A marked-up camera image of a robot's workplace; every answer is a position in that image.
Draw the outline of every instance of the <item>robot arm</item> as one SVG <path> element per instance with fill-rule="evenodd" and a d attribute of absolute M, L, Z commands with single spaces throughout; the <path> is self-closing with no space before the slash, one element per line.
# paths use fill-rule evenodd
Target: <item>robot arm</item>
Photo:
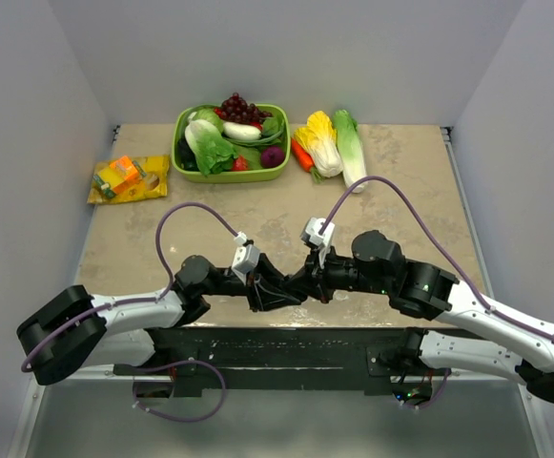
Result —
<path fill-rule="evenodd" d="M 265 312 L 300 305 L 309 296 L 328 302 L 336 290 L 346 290 L 388 296 L 389 304 L 404 315 L 452 324 L 484 339 L 408 328 L 401 331 L 397 347 L 380 353 L 382 366 L 402 373 L 470 369 L 526 385 L 536 396 L 554 403 L 553 323 L 489 298 L 491 309 L 484 309 L 467 284 L 435 265 L 408 260 L 397 243 L 378 231 L 357 236 L 352 257 L 339 256 L 331 246 L 334 225 L 330 223 L 320 234 L 323 222 L 308 222 L 302 239 L 310 254 L 291 276 L 281 274 L 248 240 L 236 249 L 228 268 L 214 267 L 200 256 L 184 260 L 173 289 L 161 299 L 161 291 L 116 298 L 91 296 L 83 286 L 68 288 L 17 331 L 26 353 L 36 353 L 31 366 L 38 383 L 59 382 L 86 365 L 146 364 L 155 353 L 146 330 L 197 321 L 210 309 L 205 296 L 246 297 L 253 311 Z M 86 318 L 46 344 L 47 336 L 80 313 Z M 503 315 L 542 329 L 551 338 L 514 325 Z"/>

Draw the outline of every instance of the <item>lettuce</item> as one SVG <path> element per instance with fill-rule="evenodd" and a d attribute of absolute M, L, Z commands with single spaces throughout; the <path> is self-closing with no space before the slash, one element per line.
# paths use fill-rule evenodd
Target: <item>lettuce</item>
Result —
<path fill-rule="evenodd" d="M 185 139 L 196 157 L 198 170 L 204 176 L 232 169 L 234 159 L 238 157 L 234 145 L 204 119 L 190 121 L 185 128 Z"/>
<path fill-rule="evenodd" d="M 214 112 L 211 108 L 200 108 L 196 112 L 193 112 L 188 117 L 188 120 L 198 121 L 200 119 L 204 119 L 205 121 L 209 121 L 211 124 L 217 127 L 219 130 L 219 133 L 223 133 L 223 121 L 219 118 L 216 112 Z"/>

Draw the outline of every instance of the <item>green bowl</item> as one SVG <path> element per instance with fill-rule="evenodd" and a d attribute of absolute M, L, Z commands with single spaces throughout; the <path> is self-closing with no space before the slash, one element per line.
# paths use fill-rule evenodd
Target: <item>green bowl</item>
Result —
<path fill-rule="evenodd" d="M 268 181 L 270 179 L 275 179 L 280 174 L 283 173 L 285 165 L 289 160 L 289 151 L 290 151 L 290 131 L 289 131 L 289 121 L 287 120 L 287 114 L 281 110 L 276 105 L 267 105 L 258 103 L 257 107 L 261 111 L 270 112 L 273 115 L 280 115 L 283 118 L 285 123 L 285 129 L 283 131 L 283 139 L 280 143 L 277 143 L 277 146 L 280 146 L 285 152 L 285 160 L 278 167 L 272 169 L 262 169 L 262 170 L 247 170 L 244 172 L 222 172 L 217 175 L 209 175 L 204 177 L 200 172 L 190 172 L 188 170 L 183 170 L 181 167 L 181 160 L 176 150 L 177 141 L 183 137 L 185 131 L 188 116 L 190 113 L 195 110 L 195 107 L 188 108 L 185 112 L 179 115 L 177 124 L 174 126 L 173 134 L 173 145 L 171 146 L 171 162 L 173 167 L 177 170 L 184 178 L 194 183 L 251 183 L 254 181 Z"/>

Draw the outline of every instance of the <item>fake vegetable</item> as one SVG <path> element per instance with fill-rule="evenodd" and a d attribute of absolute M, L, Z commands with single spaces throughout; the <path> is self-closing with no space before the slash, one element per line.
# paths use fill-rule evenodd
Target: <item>fake vegetable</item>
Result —
<path fill-rule="evenodd" d="M 346 110 L 338 110 L 334 113 L 334 127 L 338 134 L 338 151 L 342 159 L 342 174 L 344 183 L 348 188 L 355 181 L 366 177 L 365 161 L 363 160 L 363 147 L 357 132 L 357 121 Z M 367 182 L 356 187 L 353 192 L 360 193 Z"/>
<path fill-rule="evenodd" d="M 234 140 L 253 141 L 261 138 L 261 130 L 257 127 L 230 121 L 223 123 L 223 133 Z"/>
<path fill-rule="evenodd" d="M 188 117 L 189 121 L 198 121 L 199 119 L 209 121 L 216 126 L 220 134 L 223 132 L 223 121 L 219 119 L 219 115 L 214 110 L 210 108 L 200 108 Z"/>
<path fill-rule="evenodd" d="M 239 157 L 244 157 L 247 161 L 248 170 L 261 170 L 260 153 L 255 148 L 245 148 L 244 146 L 235 145 L 236 153 Z"/>
<path fill-rule="evenodd" d="M 269 146 L 261 154 L 261 165 L 265 169 L 274 169 L 285 161 L 285 152 L 280 146 Z"/>
<path fill-rule="evenodd" d="M 181 160 L 183 170 L 198 171 L 196 156 L 184 136 L 177 141 L 177 154 Z"/>
<path fill-rule="evenodd" d="M 262 125 L 262 136 L 271 136 L 281 131 L 280 121 L 276 117 L 268 117 Z"/>
<path fill-rule="evenodd" d="M 243 156 L 239 156 L 235 159 L 235 164 L 232 166 L 233 172 L 244 172 L 245 170 L 249 170 L 249 164 L 247 163 L 247 159 L 245 159 Z"/>
<path fill-rule="evenodd" d="M 324 177 L 335 177 L 342 172 L 342 161 L 336 149 L 336 131 L 327 114 L 311 114 L 306 126 L 297 129 L 294 137 L 313 158 L 317 170 Z"/>
<path fill-rule="evenodd" d="M 304 148 L 296 142 L 295 138 L 292 138 L 292 152 L 298 160 L 298 164 L 302 167 L 302 169 L 304 169 L 304 172 L 311 174 L 311 177 L 313 177 L 313 181 L 315 183 L 321 183 L 323 181 L 323 177 L 318 172 L 317 167 L 315 167 L 315 162 L 313 162 L 311 156 L 304 151 Z"/>
<path fill-rule="evenodd" d="M 237 157 L 235 147 L 209 121 L 190 121 L 185 128 L 185 139 L 196 157 L 196 164 L 202 175 L 220 174 L 232 169 Z"/>

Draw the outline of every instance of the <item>green vegetable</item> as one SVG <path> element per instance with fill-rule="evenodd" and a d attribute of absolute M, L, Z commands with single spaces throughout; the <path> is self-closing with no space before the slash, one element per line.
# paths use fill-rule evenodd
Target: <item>green vegetable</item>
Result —
<path fill-rule="evenodd" d="M 338 110 L 332 117 L 337 133 L 337 146 L 342 159 L 342 174 L 347 187 L 360 178 L 366 177 L 363 146 L 357 131 L 357 121 L 346 110 Z M 367 183 L 355 188 L 354 193 L 360 193 Z"/>
<path fill-rule="evenodd" d="M 198 170 L 204 176 L 232 169 L 234 159 L 238 157 L 235 146 L 221 136 L 216 126 L 204 119 L 190 121 L 185 128 L 185 139 L 196 156 Z"/>
<path fill-rule="evenodd" d="M 230 141 L 231 143 L 234 143 L 235 145 L 248 146 L 251 148 L 255 148 L 256 146 L 277 145 L 280 143 L 279 137 L 282 135 L 282 133 L 283 133 L 282 131 L 277 132 L 274 135 L 267 136 L 266 138 L 261 138 L 260 140 L 243 141 L 243 140 L 234 140 L 233 138 L 229 138 L 228 141 Z"/>
<path fill-rule="evenodd" d="M 258 150 L 240 145 L 235 145 L 235 149 L 239 156 L 245 158 L 249 170 L 261 170 L 263 168 L 260 162 L 261 153 Z"/>
<path fill-rule="evenodd" d="M 193 112 L 188 120 L 198 121 L 200 119 L 204 119 L 205 121 L 209 121 L 211 124 L 217 127 L 219 130 L 219 133 L 223 133 L 223 121 L 219 119 L 219 116 L 216 112 L 213 111 L 211 108 L 200 108 L 197 111 Z"/>
<path fill-rule="evenodd" d="M 281 132 L 281 121 L 277 116 L 267 117 L 261 125 L 262 136 L 272 136 Z"/>
<path fill-rule="evenodd" d="M 181 161 L 183 170 L 198 171 L 196 156 L 190 148 L 190 145 L 188 145 L 188 142 L 185 141 L 185 136 L 177 141 L 177 153 L 179 154 L 179 160 Z"/>

